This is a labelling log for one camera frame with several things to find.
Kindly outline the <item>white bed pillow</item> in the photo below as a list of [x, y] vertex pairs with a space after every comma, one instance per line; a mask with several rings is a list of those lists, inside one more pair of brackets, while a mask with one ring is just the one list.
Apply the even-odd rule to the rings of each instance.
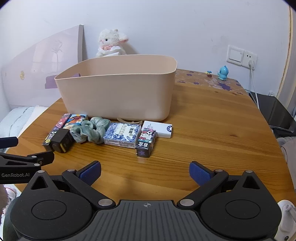
[[47, 109], [38, 105], [12, 109], [1, 121], [1, 138], [18, 138]]

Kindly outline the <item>purple flower pattern mat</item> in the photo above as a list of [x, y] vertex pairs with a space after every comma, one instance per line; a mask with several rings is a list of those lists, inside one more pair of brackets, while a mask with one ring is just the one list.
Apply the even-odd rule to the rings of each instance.
[[190, 87], [214, 88], [234, 93], [234, 95], [248, 95], [243, 86], [235, 79], [220, 80], [217, 75], [208, 77], [207, 72], [177, 69], [175, 75], [177, 85]]

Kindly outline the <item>long dark cartoon box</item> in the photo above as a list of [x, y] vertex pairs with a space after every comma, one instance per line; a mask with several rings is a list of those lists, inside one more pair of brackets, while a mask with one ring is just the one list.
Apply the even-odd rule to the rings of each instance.
[[52, 128], [52, 130], [49, 132], [48, 136], [45, 138], [45, 140], [43, 141], [42, 145], [46, 150], [51, 150], [51, 139], [53, 138], [53, 136], [58, 132], [58, 130], [60, 130], [65, 123], [67, 122], [67, 120], [69, 120], [71, 114], [70, 113], [65, 113], [60, 120], [54, 125], [54, 127]]

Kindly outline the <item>white plush lamb toy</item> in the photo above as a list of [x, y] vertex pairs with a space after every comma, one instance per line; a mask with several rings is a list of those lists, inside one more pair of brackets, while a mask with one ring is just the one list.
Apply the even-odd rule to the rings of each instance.
[[126, 55], [123, 44], [128, 41], [128, 36], [118, 29], [102, 30], [98, 38], [96, 57]]

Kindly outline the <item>tiny colourful toy figure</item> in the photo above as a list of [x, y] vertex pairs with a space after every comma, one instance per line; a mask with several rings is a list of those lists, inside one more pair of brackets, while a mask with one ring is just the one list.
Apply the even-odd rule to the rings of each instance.
[[212, 77], [212, 71], [207, 71], [206, 74], [208, 77], [210, 77], [210, 78]]

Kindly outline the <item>blue white tissue pack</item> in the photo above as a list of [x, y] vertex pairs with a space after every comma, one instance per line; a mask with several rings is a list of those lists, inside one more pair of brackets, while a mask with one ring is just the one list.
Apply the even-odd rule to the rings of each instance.
[[106, 145], [135, 149], [141, 126], [131, 123], [111, 123], [103, 137]]

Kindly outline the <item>beige hair clip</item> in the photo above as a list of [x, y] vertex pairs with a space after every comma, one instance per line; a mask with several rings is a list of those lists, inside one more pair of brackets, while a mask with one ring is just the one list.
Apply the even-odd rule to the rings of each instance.
[[133, 124], [133, 125], [142, 125], [143, 124], [142, 120], [139, 120], [139, 121], [136, 121], [136, 120], [123, 120], [122, 118], [117, 118], [117, 120], [120, 123], [126, 123], [126, 124]]

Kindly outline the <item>colourful cartoon tissue pack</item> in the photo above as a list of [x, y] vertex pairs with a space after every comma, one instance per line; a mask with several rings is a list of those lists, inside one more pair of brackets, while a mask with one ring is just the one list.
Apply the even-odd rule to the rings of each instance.
[[88, 116], [86, 114], [72, 114], [66, 121], [63, 129], [70, 130], [72, 126], [80, 126], [84, 120], [88, 120]]

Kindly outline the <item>black yellow small device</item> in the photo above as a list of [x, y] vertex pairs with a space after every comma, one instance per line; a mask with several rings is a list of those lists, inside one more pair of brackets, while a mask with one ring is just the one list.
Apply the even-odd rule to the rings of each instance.
[[61, 128], [52, 137], [50, 143], [54, 151], [66, 153], [74, 144], [74, 138], [70, 134], [70, 130]]

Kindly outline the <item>pink lilac bed headboard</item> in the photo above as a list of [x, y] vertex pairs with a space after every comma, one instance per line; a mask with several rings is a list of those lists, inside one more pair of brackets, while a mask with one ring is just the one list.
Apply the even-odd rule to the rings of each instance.
[[49, 107], [61, 95], [55, 76], [82, 61], [83, 25], [58, 32], [18, 54], [1, 69], [11, 108]]

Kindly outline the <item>green fabric scrunchie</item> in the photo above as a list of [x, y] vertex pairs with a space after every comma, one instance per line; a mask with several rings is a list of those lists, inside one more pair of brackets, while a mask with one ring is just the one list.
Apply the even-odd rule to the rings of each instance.
[[104, 135], [110, 127], [111, 121], [102, 117], [93, 117], [82, 121], [80, 126], [70, 128], [70, 134], [77, 143], [92, 142], [102, 144]]

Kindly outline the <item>white wall switch socket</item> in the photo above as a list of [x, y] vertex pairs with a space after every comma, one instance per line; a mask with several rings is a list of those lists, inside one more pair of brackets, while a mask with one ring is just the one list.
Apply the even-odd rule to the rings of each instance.
[[257, 54], [229, 45], [226, 61], [254, 70], [257, 62]]

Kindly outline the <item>white card box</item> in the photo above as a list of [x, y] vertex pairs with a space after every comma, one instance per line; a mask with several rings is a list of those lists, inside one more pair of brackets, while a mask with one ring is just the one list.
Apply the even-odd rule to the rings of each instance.
[[155, 130], [157, 136], [160, 138], [170, 138], [172, 134], [172, 128], [172, 124], [148, 120], [144, 121], [142, 125], [142, 131], [145, 129]]

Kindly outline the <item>beige plastic storage bin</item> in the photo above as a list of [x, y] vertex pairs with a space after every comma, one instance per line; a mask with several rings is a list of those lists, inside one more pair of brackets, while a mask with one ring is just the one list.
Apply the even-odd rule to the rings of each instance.
[[107, 56], [82, 61], [55, 82], [70, 113], [162, 121], [170, 113], [177, 65], [163, 55]]

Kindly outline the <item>blue bird figurine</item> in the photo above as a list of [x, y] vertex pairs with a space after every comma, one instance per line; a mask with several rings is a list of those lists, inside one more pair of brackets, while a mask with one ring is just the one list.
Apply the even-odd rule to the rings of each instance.
[[227, 66], [224, 65], [219, 69], [219, 71], [217, 72], [217, 75], [220, 80], [226, 81], [228, 73], [229, 73], [229, 70]]

